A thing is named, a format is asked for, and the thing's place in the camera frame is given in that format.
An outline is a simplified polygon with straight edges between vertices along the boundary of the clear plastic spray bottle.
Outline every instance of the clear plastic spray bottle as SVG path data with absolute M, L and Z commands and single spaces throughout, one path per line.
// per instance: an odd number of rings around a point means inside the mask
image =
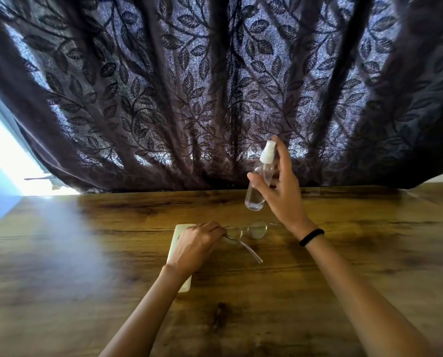
M 260 160 L 254 165 L 253 173 L 259 174 L 263 177 L 267 185 L 271 184 L 271 179 L 274 173 L 274 148 L 276 142 L 268 140 L 266 146 L 261 153 Z M 245 205 L 251 210 L 261 210 L 264 205 L 264 198 L 259 191 L 253 188 L 251 182 L 246 192 Z

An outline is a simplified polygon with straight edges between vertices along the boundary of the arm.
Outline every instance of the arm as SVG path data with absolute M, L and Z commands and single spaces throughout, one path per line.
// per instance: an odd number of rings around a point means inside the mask
M 187 228 L 159 277 L 99 357 L 148 356 L 172 301 L 226 230 L 216 222 Z
M 248 178 L 278 219 L 301 240 L 318 227 L 308 218 L 302 205 L 288 150 L 278 137 L 273 140 L 280 157 L 278 186 L 275 190 L 270 189 L 254 173 L 249 173 Z M 354 325 L 369 356 L 436 356 L 428 340 L 358 275 L 324 236 L 315 237 L 306 248 Z

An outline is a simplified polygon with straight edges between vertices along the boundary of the leaf pattern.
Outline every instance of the leaf pattern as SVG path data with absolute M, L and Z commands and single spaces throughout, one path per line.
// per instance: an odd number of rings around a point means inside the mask
M 433 175 L 404 160 L 443 139 L 443 0 L 357 1 L 0 0 L 0 69 L 43 93 L 4 73 L 0 91 L 84 191 L 246 187 L 272 134 L 302 185 L 413 186 Z

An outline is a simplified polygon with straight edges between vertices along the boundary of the wristband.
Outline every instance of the wristband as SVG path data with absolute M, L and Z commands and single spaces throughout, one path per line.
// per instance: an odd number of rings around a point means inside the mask
M 324 231 L 322 229 L 313 230 L 311 233 L 307 234 L 303 239 L 301 239 L 299 245 L 306 246 L 311 240 L 313 240 L 319 234 L 324 234 Z

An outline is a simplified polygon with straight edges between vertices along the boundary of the wooden table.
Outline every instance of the wooden table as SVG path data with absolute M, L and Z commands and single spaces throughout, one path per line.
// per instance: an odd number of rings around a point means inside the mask
M 312 219 L 443 354 L 443 184 L 303 189 Z M 0 356 L 97 356 L 164 265 L 176 224 L 276 222 L 245 191 L 24 198 L 0 221 Z M 220 242 L 153 356 L 362 356 L 306 250 L 274 226 Z

